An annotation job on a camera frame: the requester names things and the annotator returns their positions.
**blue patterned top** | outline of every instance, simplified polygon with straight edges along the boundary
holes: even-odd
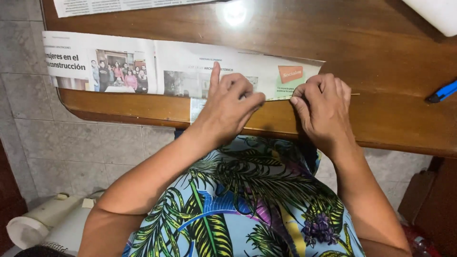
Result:
[[[238,136],[168,187],[122,256],[364,256],[319,162],[310,146]]]

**person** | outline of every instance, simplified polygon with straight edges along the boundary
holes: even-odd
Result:
[[[125,83],[124,83],[124,81],[122,81],[121,77],[117,77],[117,79],[114,82],[113,86],[125,86]]]
[[[140,70],[137,76],[138,87],[135,90],[137,93],[147,93],[148,92],[148,77],[143,70]]]
[[[110,71],[110,86],[112,86],[114,84],[114,71],[111,64],[108,64],[108,70]]]
[[[102,195],[79,257],[411,256],[355,141],[346,83],[316,75],[295,89],[312,143],[293,143],[237,136],[265,95],[241,74],[219,75],[216,62],[196,121]],[[313,176],[315,147],[335,166],[339,197]]]
[[[128,70],[129,70],[128,65],[127,65],[126,63],[124,63],[124,67],[122,68],[122,75],[123,75],[124,77],[127,76]]]
[[[132,70],[127,71],[127,75],[124,77],[125,86],[129,86],[136,90],[138,87],[137,77],[133,75]]]
[[[90,64],[92,65],[92,77],[94,78],[94,91],[98,92],[100,91],[100,76],[98,72],[98,65],[95,60],[90,61]]]
[[[114,77],[116,78],[121,78],[122,81],[124,81],[124,74],[122,72],[122,68],[119,67],[119,63],[118,62],[115,62],[114,63]]]
[[[100,92],[105,92],[110,85],[110,71],[104,60],[100,60],[99,64]]]

